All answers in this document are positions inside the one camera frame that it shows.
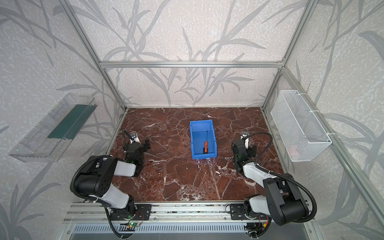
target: blue container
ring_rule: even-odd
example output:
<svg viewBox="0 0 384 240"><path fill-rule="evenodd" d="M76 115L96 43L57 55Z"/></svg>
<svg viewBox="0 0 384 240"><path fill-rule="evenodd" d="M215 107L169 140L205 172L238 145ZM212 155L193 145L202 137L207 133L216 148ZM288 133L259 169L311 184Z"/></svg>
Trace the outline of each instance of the blue container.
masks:
<svg viewBox="0 0 384 240"><path fill-rule="evenodd" d="M192 159L217 157L217 143L212 120L190 121ZM204 154L205 139L208 142L208 153Z"/></svg>

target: mesh basket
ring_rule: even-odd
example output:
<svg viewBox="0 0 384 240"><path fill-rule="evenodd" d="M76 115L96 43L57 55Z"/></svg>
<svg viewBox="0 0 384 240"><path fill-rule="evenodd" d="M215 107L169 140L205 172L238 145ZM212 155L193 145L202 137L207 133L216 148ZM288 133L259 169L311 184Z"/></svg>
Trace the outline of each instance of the mesh basket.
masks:
<svg viewBox="0 0 384 240"><path fill-rule="evenodd" d="M282 90L271 115L292 162L310 161L332 141L296 90Z"/></svg>

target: red marble tabletop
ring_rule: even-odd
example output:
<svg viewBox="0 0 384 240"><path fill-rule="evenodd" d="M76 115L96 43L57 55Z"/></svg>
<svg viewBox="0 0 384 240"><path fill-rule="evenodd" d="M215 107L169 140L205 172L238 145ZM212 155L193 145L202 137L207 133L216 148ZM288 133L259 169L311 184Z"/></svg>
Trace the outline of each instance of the red marble tabletop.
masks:
<svg viewBox="0 0 384 240"><path fill-rule="evenodd" d="M212 119L217 140L217 157L193 160L189 121ZM134 108L129 109L121 129L136 131L140 140L149 139L139 177L113 177L113 184L135 201L243 200L264 189L236 172L231 142L242 131L268 131L260 108ZM269 137L258 134L250 144L258 153ZM111 154L124 157L121 131ZM283 173L274 145L259 164Z"/></svg>

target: orange screwdriver handle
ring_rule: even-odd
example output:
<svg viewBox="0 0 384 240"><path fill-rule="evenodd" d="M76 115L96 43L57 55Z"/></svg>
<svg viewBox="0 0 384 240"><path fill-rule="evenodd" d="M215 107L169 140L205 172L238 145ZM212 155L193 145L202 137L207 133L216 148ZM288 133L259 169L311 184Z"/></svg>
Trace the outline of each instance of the orange screwdriver handle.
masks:
<svg viewBox="0 0 384 240"><path fill-rule="evenodd" d="M204 153L208 153L208 142L205 141L204 143Z"/></svg>

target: side wall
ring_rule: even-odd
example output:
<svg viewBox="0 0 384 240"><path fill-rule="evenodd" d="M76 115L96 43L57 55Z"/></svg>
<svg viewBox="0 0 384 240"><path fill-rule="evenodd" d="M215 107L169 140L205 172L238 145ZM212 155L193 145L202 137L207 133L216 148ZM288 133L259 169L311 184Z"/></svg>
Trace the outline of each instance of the side wall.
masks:
<svg viewBox="0 0 384 240"><path fill-rule="evenodd" d="M105 151L122 108L56 1L0 1L0 238L54 239L75 170ZM67 94L98 106L56 163L24 163L9 151Z"/></svg>
<svg viewBox="0 0 384 240"><path fill-rule="evenodd" d="M288 68L384 196L384 2L318 4ZM288 172L313 193L316 221L325 239L384 239L384 231L330 148L309 162L292 163L266 113Z"/></svg>
<svg viewBox="0 0 384 240"><path fill-rule="evenodd" d="M279 61L306 0L70 0L102 61ZM276 69L111 69L127 106L260 106Z"/></svg>

